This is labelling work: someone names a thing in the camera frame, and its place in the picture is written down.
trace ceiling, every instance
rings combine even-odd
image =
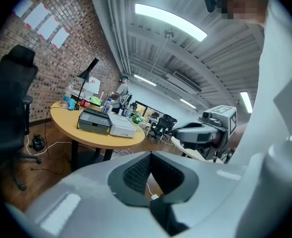
[[[156,91],[177,101],[185,99],[198,110],[236,106],[238,100],[243,103],[241,91],[248,92],[254,105],[264,43],[262,27],[208,13],[204,0],[92,1],[116,62],[132,81],[136,81],[134,74],[144,77],[157,84]],[[199,42],[165,22],[135,14],[136,3],[176,14],[207,37]],[[172,30],[174,37],[165,38],[165,30]],[[182,85],[169,82],[167,76],[176,71],[202,91],[190,94]]]

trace ceiling vent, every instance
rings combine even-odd
[[[201,92],[201,88],[198,85],[177,71],[174,72],[173,76],[169,74],[166,76],[168,77],[168,81],[183,89],[187,93],[197,94]]]

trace person wearing cap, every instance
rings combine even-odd
[[[117,88],[115,93],[114,92],[110,92],[110,93],[107,94],[108,98],[111,98],[112,100],[114,100],[112,111],[114,113],[117,113],[117,114],[118,114],[118,112],[119,112],[119,110],[121,108],[120,99],[124,95],[128,94],[128,82],[129,82],[129,79],[128,79],[128,77],[123,76],[120,79],[120,82],[121,82],[121,85]]]
[[[205,0],[205,3],[208,12],[216,10],[222,19],[264,27],[253,112],[246,128],[238,128],[228,146],[237,146],[237,151],[244,149],[246,156],[267,151],[289,134],[273,99],[292,79],[292,17],[279,0]],[[267,127],[260,127],[265,122]],[[251,138],[262,143],[252,145]]]

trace green plant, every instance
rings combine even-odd
[[[144,117],[138,112],[135,112],[135,115],[132,118],[133,123],[139,124],[140,122],[144,121]]]

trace blue object on table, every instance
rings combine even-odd
[[[74,110],[75,109],[75,100],[74,99],[70,99],[69,101],[69,110]]]

